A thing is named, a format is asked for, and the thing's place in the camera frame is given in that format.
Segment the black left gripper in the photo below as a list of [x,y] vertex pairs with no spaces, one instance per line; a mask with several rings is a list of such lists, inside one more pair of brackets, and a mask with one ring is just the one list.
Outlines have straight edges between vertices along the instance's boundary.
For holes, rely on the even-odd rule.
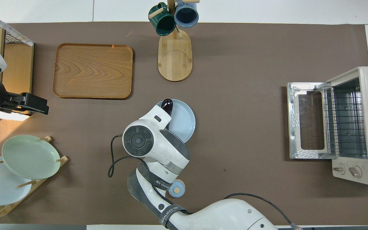
[[4,98],[4,102],[0,105],[0,111],[10,113],[18,112],[39,112],[47,115],[49,106],[47,100],[31,93],[8,93]]

